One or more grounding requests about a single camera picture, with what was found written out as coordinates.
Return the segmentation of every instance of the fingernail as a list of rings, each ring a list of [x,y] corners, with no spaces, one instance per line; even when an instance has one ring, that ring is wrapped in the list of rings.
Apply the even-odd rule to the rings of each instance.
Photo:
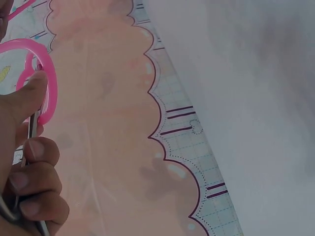
[[[44,145],[38,141],[30,140],[30,148],[34,159],[40,159],[44,155]]]
[[[20,209],[24,216],[32,217],[39,213],[40,205],[34,202],[21,202]]]
[[[29,183],[28,176],[22,172],[12,173],[9,176],[9,180],[12,186],[18,191],[25,188]]]

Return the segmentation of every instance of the white paper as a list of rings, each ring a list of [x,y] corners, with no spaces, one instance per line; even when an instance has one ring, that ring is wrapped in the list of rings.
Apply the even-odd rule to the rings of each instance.
[[[245,236],[315,233],[315,1],[145,0]]]

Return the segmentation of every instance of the scissors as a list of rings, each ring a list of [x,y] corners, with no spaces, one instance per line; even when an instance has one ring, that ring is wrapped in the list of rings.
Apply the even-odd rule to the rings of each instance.
[[[8,17],[9,20],[12,20],[19,13],[25,10],[27,7],[31,6],[35,0],[29,0],[25,2],[22,6],[18,7],[15,12],[11,13]],[[28,139],[36,137],[37,134],[37,124],[46,124],[54,114],[57,105],[57,96],[58,96],[58,87],[57,87],[57,78],[54,64],[49,57],[49,54],[46,50],[46,47],[43,45],[36,43],[30,39],[15,39],[5,43],[0,44],[0,53],[7,52],[13,49],[27,49],[29,53],[25,59],[25,70],[21,74],[16,89],[20,89],[24,82],[30,77],[34,70],[32,68],[32,59],[35,56],[37,58],[37,68],[36,71],[43,70],[45,68],[45,72],[48,77],[48,88],[46,94],[46,104],[36,111],[29,120],[29,130],[28,130]],[[21,167],[28,165],[26,158],[23,156]],[[22,215],[18,210],[18,206],[20,203],[19,196],[15,199],[15,206],[13,210],[10,210],[3,200],[2,195],[0,194],[0,215],[10,223],[18,224]],[[35,222],[38,231],[42,236],[50,236],[47,225],[45,221]]]
[[[42,70],[42,66],[40,64],[37,66],[36,71],[39,71],[39,70]],[[41,114],[41,109],[36,111],[30,117],[28,139],[36,137],[37,121],[38,121],[40,114]],[[28,164],[29,164],[28,161],[26,160],[26,158],[23,155],[22,161],[21,161],[21,167],[27,166]],[[13,223],[13,224],[19,223],[22,219],[22,215],[18,210],[19,203],[20,203],[20,197],[16,196],[15,205],[14,205],[13,211],[11,211],[7,207],[6,203],[4,202],[2,195],[0,195],[0,214],[2,215],[2,217],[4,217],[10,223]],[[41,233],[42,236],[50,236],[50,233],[48,231],[48,228],[47,228],[45,221],[38,221],[38,222],[35,222],[35,224],[36,224],[38,231]]]

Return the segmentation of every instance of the finger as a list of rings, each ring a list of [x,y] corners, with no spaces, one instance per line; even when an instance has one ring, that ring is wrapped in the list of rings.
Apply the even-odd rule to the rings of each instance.
[[[44,126],[38,125],[37,126],[37,136],[41,135],[44,132]],[[19,146],[23,145],[24,142],[28,139],[29,134],[29,124],[23,123],[19,128],[16,130],[15,134],[15,148],[17,149]]]
[[[57,144],[44,137],[28,139],[24,143],[23,154],[29,163],[47,162],[52,166],[57,164],[60,156]]]
[[[6,31],[9,24],[8,16],[10,14],[11,8],[13,6],[14,0],[2,1],[2,5],[0,5],[0,13],[2,15],[2,25],[0,26],[0,37],[3,39],[6,35]]]
[[[2,96],[0,105],[11,115],[16,128],[41,107],[46,90],[46,74],[43,71],[37,71],[23,88]]]
[[[62,184],[55,168],[46,162],[23,167],[9,176],[10,188],[18,196],[29,196],[46,191],[61,193]]]
[[[46,221],[52,235],[65,223],[69,216],[69,206],[55,192],[45,192],[20,203],[23,216],[30,221]]]

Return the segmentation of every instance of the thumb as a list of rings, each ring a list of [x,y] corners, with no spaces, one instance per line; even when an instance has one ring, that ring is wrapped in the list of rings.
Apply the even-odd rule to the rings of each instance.
[[[46,74],[38,71],[17,92],[0,96],[0,193],[12,167],[16,129],[40,108],[46,90]]]
[[[41,107],[46,90],[46,74],[44,71],[38,71],[23,88],[3,97],[16,128]]]

